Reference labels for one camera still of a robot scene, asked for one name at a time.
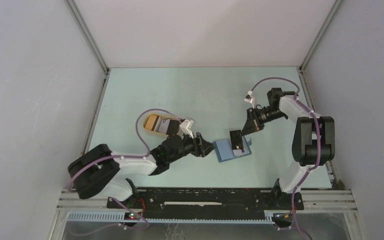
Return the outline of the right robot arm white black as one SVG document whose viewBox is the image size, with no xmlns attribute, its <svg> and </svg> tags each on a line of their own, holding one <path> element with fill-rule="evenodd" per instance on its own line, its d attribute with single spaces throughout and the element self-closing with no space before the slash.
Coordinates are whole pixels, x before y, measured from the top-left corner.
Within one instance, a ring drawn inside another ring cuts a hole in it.
<svg viewBox="0 0 384 240">
<path fill-rule="evenodd" d="M 330 116 L 321 116 L 299 100 L 297 92 L 272 88 L 267 93 L 269 105 L 256 103 L 253 91 L 244 98 L 251 104 L 247 109 L 246 122 L 241 135 L 246 136 L 264 129 L 266 123 L 285 118 L 295 124 L 291 152 L 293 161 L 279 178 L 280 190 L 271 194 L 271 204 L 284 209 L 291 202 L 292 193 L 297 193 L 305 179 L 318 167 L 335 156 L 335 121 Z"/>
</svg>

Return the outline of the black credit card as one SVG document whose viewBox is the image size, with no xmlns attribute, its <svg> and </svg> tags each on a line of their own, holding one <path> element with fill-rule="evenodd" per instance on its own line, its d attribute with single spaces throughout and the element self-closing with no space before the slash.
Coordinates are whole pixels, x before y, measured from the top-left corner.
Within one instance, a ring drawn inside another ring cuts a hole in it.
<svg viewBox="0 0 384 240">
<path fill-rule="evenodd" d="M 229 132 L 232 150 L 244 150 L 244 142 L 241 130 L 231 130 Z"/>
</svg>

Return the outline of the white grey credit card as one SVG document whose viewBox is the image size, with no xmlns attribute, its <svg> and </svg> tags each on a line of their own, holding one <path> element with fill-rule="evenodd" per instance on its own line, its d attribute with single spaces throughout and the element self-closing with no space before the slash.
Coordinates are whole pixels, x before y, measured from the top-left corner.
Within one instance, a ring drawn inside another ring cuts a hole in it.
<svg viewBox="0 0 384 240">
<path fill-rule="evenodd" d="M 243 149 L 234 149 L 232 152 L 236 158 L 248 156 L 251 154 L 251 150 L 247 145 L 244 145 Z"/>
</svg>

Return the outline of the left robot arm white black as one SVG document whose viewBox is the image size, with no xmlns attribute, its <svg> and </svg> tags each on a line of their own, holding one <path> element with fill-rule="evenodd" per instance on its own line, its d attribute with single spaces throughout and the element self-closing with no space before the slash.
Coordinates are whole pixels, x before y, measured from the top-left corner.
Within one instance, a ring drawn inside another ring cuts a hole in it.
<svg viewBox="0 0 384 240">
<path fill-rule="evenodd" d="M 125 208 L 133 208 L 138 194 L 128 175 L 160 175 L 175 161 L 188 155 L 204 158 L 215 148 L 199 132 L 193 136 L 169 135 L 148 156 L 115 154 L 107 144 L 99 144 L 68 166 L 70 181 L 66 188 L 82 200 L 96 195 L 114 197 Z"/>
</svg>

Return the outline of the blue card holder wallet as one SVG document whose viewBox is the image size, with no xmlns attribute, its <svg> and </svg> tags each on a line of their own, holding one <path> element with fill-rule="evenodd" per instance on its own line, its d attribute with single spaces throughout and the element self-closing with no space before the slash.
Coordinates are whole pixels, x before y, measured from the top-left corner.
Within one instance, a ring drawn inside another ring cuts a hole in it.
<svg viewBox="0 0 384 240">
<path fill-rule="evenodd" d="M 242 156 L 242 157 L 234 156 L 231 142 L 230 142 L 230 139 L 228 138 L 217 140 L 214 142 L 214 144 L 215 144 L 215 152 L 216 152 L 217 160 L 219 163 L 245 157 L 245 156 Z M 243 146 L 244 145 L 247 145 L 251 151 L 252 139 L 243 137 Z"/>
</svg>

